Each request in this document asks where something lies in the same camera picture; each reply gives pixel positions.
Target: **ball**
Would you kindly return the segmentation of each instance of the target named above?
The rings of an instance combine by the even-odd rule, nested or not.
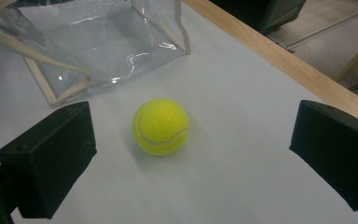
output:
[[[185,110],[173,100],[155,99],[142,105],[132,122],[132,133],[147,153],[165,156],[178,150],[188,137]]]

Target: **transparent bag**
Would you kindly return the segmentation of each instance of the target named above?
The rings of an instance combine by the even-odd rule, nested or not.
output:
[[[0,0],[0,43],[61,105],[188,54],[180,9],[180,0]]]

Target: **white tabletop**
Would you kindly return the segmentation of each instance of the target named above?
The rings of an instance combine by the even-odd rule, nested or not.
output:
[[[183,5],[192,53],[87,100],[97,155],[51,224],[358,223],[289,145],[300,100],[320,101]],[[132,139],[136,109],[171,98],[190,117],[168,157]],[[0,46],[0,148],[52,113],[22,57]]]

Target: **dark equipment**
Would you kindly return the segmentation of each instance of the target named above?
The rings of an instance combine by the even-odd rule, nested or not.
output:
[[[358,211],[358,119],[301,101],[290,149]]]
[[[96,154],[89,103],[58,109],[0,149],[0,224],[52,218]]]

